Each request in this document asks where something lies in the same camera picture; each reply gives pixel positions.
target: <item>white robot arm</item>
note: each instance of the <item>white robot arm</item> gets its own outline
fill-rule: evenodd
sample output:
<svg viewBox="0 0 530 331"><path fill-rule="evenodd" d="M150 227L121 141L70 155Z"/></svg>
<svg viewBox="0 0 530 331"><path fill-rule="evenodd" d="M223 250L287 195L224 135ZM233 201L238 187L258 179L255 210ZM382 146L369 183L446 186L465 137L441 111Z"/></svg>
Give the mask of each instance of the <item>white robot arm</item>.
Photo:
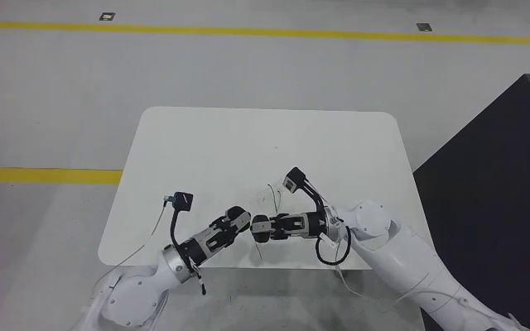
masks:
<svg viewBox="0 0 530 331"><path fill-rule="evenodd" d="M153 330L166 304L168 290L197 276L203 295L206 293L199 266L250 227L250 213L232 207L205 230L179 244L174 236L176 218L180 211L190 211L192 201L192 194L182 192L164 198L164 207L169 202L175 209L171 220L172 244L158 252L157 266L112 269L100 284L96 283L99 286L95 286L90 305L70 330Z"/></svg>
<svg viewBox="0 0 530 331"><path fill-rule="evenodd" d="M380 204L339 212L353 233L351 247L398 293L423 308L444 330L523 330L478 301L447 270L436 251ZM385 237L376 248L366 242Z"/></svg>
<svg viewBox="0 0 530 331"><path fill-rule="evenodd" d="M365 201L352 211L324 206L323 199L306 176L294 168L284 186L294 193L302 189L316 204L316 211L273 218L257 215L251 232L257 242L298 236L317 239L323 233L331 240L347 240L363 260L396 292L422 307L444 330L528 330L478 301L447 270L436 251L417 233L390 216L381 204Z"/></svg>

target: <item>black wall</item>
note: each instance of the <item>black wall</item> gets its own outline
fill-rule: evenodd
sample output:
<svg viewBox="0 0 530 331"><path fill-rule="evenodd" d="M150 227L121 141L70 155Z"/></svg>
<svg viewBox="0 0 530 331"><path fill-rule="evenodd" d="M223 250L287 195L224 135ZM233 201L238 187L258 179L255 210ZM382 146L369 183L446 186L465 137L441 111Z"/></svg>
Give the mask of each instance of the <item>black wall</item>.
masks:
<svg viewBox="0 0 530 331"><path fill-rule="evenodd" d="M530 75L414 178L432 240L452 275L485 305L529 327ZM431 323L426 319L427 329Z"/></svg>

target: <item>yellow floor line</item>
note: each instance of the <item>yellow floor line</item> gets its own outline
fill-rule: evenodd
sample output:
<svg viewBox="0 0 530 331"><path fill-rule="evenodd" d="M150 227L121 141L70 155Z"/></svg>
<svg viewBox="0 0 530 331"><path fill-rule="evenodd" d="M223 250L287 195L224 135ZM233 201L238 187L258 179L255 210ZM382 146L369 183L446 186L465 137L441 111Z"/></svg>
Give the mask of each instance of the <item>yellow floor line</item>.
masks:
<svg viewBox="0 0 530 331"><path fill-rule="evenodd" d="M122 170L0 168L0 182L118 185Z"/></svg>
<svg viewBox="0 0 530 331"><path fill-rule="evenodd" d="M60 22L0 22L0 29L166 33L225 36L284 36L300 38L365 39L378 41L434 41L488 44L530 44L530 36L438 35L436 33L430 32L394 33L363 31L320 31L221 26L134 26L113 24L109 22L102 22L99 24Z"/></svg>

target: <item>concrete floor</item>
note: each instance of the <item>concrete floor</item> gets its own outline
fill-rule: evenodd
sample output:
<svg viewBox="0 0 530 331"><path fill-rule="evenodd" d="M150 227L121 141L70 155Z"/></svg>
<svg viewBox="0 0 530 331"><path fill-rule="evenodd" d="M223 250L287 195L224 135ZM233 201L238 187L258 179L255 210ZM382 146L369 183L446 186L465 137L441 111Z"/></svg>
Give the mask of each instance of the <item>concrete floor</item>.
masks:
<svg viewBox="0 0 530 331"><path fill-rule="evenodd" d="M530 34L524 1L0 0L0 21ZM123 168L151 106L383 111L416 169L521 74L530 45L0 30L0 166ZM0 329L67 330L108 268L97 248L116 187L0 183ZM326 271L207 270L157 330L422 329ZM388 306L371 272L348 281Z"/></svg>

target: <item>white table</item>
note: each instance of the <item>white table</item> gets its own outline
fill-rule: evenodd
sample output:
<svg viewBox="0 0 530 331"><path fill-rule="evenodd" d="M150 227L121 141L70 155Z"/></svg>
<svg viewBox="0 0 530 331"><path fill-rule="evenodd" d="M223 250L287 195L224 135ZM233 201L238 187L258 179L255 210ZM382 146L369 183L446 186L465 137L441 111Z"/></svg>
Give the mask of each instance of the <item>white table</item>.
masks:
<svg viewBox="0 0 530 331"><path fill-rule="evenodd" d="M331 204L348 208L362 199L378 201L431 242L398 125L386 113L155 107L142 115L99 258L116 265L145 243L126 265L154 264L156 251L171 242L169 204L156 233L149 236L162 197L175 191L195 196L191 212L179 215L178 242L234 205L252 216L273 216L267 185L280 188L293 166ZM280 212L315 208L302 192L277 199ZM321 246L323 256L331 259L334 252ZM316 259L314 240L290 238L259 248L263 259L247 231L204 266L327 268ZM354 252L342 268L369 269Z"/></svg>

